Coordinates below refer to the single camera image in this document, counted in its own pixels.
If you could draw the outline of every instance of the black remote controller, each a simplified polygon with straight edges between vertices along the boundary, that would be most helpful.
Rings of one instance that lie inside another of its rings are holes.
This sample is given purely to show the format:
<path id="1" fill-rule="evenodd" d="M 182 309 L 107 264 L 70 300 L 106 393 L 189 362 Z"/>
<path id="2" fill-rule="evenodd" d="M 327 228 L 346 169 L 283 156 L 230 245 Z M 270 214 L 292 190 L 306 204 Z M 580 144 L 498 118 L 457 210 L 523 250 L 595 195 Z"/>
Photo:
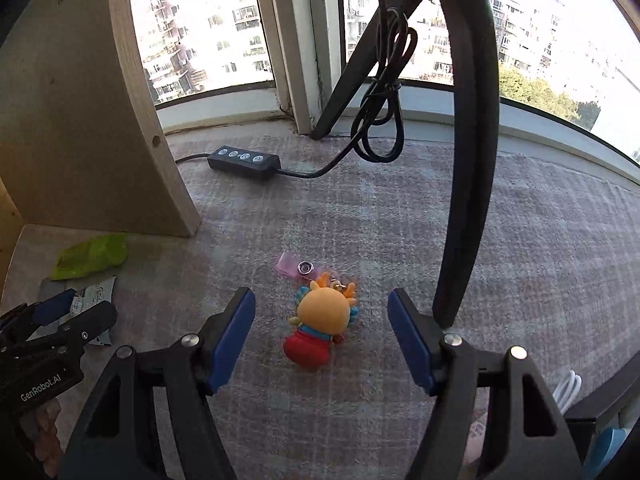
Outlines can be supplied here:
<path id="1" fill-rule="evenodd" d="M 272 153 L 254 152 L 233 146 L 220 146 L 207 157 L 214 170 L 228 171 L 249 178 L 265 180 L 280 169 L 280 158 Z"/>

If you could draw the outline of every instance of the white cable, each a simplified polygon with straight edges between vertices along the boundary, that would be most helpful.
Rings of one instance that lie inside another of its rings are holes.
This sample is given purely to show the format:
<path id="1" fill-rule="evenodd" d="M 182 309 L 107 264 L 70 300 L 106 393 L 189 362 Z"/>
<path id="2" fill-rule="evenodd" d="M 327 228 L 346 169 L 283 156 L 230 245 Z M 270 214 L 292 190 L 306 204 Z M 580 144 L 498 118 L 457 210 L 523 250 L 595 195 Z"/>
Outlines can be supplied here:
<path id="1" fill-rule="evenodd" d="M 562 378 L 562 380 L 556 386 L 553 397 L 560 409 L 560 413 L 564 415 L 564 412 L 568 410 L 574 403 L 575 397 L 580 393 L 580 387 L 582 386 L 582 378 L 580 375 L 576 375 L 573 370 L 569 370 L 568 373 Z"/>

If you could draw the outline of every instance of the pink plastic strap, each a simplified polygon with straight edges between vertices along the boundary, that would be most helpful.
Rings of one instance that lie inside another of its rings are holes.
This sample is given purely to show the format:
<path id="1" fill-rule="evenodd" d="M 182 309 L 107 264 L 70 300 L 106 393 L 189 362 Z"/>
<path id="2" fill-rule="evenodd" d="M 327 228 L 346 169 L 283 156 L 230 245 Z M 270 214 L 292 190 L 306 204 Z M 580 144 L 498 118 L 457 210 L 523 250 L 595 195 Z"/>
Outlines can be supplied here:
<path id="1" fill-rule="evenodd" d="M 301 262 L 309 262 L 313 264 L 313 270 L 308 274 L 300 274 L 298 266 Z M 316 265 L 315 263 L 313 263 L 313 261 L 307 260 L 306 258 L 301 258 L 300 256 L 297 256 L 294 253 L 289 253 L 287 251 L 282 253 L 282 256 L 276 264 L 276 270 L 284 276 L 307 281 L 316 280 L 323 272 L 327 272 L 327 269 Z"/>

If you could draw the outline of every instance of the orange toy head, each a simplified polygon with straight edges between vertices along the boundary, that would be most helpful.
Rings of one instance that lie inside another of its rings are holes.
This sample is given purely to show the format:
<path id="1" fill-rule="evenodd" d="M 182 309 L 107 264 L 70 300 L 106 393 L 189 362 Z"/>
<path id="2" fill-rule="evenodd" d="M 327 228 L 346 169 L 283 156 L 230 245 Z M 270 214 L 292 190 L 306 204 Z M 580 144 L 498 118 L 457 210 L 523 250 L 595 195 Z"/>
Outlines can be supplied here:
<path id="1" fill-rule="evenodd" d="M 309 285 L 309 292 L 298 305 L 297 316 L 289 320 L 302 323 L 328 335 L 344 332 L 351 319 L 351 307 L 356 303 L 355 283 L 335 288 L 329 284 L 329 273 L 325 272 Z"/>

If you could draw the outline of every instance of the green plastic packet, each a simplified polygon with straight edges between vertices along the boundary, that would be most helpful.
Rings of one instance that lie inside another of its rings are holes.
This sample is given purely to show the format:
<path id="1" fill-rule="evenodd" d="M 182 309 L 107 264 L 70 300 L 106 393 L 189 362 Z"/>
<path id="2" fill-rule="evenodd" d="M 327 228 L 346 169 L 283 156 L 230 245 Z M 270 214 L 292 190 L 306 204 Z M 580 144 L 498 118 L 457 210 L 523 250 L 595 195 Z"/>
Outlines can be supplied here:
<path id="1" fill-rule="evenodd" d="M 127 259 L 127 254 L 127 241 L 123 234 L 91 238 L 60 253 L 51 271 L 51 279 L 72 280 L 116 267 Z"/>

